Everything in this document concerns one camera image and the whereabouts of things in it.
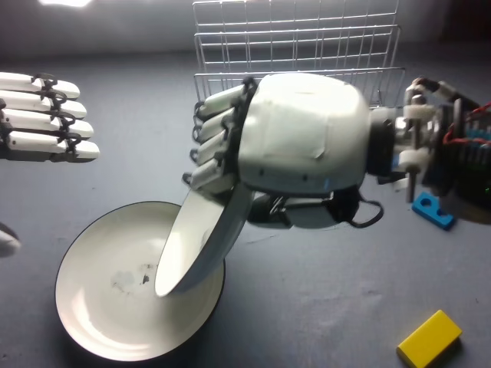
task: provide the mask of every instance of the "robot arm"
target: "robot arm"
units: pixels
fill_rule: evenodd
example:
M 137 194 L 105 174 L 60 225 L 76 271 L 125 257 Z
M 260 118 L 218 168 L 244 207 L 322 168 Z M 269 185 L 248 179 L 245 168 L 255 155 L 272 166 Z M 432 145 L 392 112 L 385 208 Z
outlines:
M 430 105 L 425 94 L 449 104 Z M 199 148 L 191 159 L 198 168 L 183 179 L 217 200 L 238 181 L 264 193 L 249 216 L 255 225 L 366 227 L 384 213 L 380 203 L 359 193 L 367 173 L 380 184 L 407 175 L 408 202 L 418 176 L 442 196 L 466 181 L 466 164 L 452 161 L 450 149 L 476 145 L 464 136 L 477 108 L 448 84 L 426 78 L 407 88 L 399 118 L 396 108 L 371 110 L 355 87 L 330 77 L 272 74 L 259 84 L 249 78 L 195 106 L 193 139 Z M 488 143 L 480 143 L 474 157 L 489 153 Z M 360 202 L 380 208 L 364 224 L 353 221 Z
M 0 158 L 88 162 L 99 156 L 94 133 L 75 101 L 77 86 L 49 74 L 0 73 Z

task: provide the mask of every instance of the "plate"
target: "plate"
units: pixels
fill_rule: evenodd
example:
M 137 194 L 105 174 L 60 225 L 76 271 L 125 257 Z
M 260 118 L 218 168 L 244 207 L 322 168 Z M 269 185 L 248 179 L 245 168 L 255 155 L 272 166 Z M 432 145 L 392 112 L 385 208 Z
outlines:
M 89 225 L 68 249 L 56 307 L 83 348 L 111 360 L 147 360 L 175 349 L 207 321 L 222 293 L 224 264 L 186 293 L 155 295 L 157 264 L 179 210 L 164 202 L 127 205 Z
M 226 205 L 189 192 L 160 257 L 158 296 L 186 292 L 220 266 L 246 223 L 252 198 L 240 183 Z

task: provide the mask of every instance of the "gray table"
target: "gray table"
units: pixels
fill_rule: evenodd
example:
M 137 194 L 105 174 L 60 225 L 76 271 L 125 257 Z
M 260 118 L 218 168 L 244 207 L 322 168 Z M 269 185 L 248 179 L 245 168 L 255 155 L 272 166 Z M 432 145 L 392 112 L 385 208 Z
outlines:
M 487 45 L 400 49 L 404 85 L 420 74 L 491 100 Z M 188 159 L 194 54 L 25 62 L 75 82 L 102 155 L 84 165 L 0 163 L 0 219 L 24 242 L 0 260 L 0 366 L 133 366 L 86 353 L 54 306 L 58 265 L 94 219 L 145 200 L 181 203 Z M 124 111 L 117 107 L 125 106 Z M 227 258 L 222 300 L 206 328 L 169 356 L 139 367 L 403 366 L 395 347 L 438 309 L 463 329 L 448 367 L 491 360 L 491 228 L 447 233 L 414 214 L 403 193 L 367 178 L 385 217 L 366 230 L 270 231 L 247 225 Z

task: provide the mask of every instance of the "yellow block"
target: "yellow block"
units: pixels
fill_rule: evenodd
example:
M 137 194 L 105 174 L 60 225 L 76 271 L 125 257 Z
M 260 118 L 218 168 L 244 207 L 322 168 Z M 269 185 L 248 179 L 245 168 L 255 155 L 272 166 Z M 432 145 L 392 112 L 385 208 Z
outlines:
M 439 310 L 399 344 L 397 354 L 411 368 L 424 368 L 461 333 L 462 330 Z

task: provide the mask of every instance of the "metal dish rack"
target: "metal dish rack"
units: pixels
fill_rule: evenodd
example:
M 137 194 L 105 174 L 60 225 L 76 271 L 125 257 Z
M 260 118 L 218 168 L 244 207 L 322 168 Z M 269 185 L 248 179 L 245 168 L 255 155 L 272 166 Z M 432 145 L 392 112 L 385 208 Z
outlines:
M 358 87 L 395 106 L 399 0 L 209 0 L 193 3 L 199 100 L 252 75 L 302 71 Z

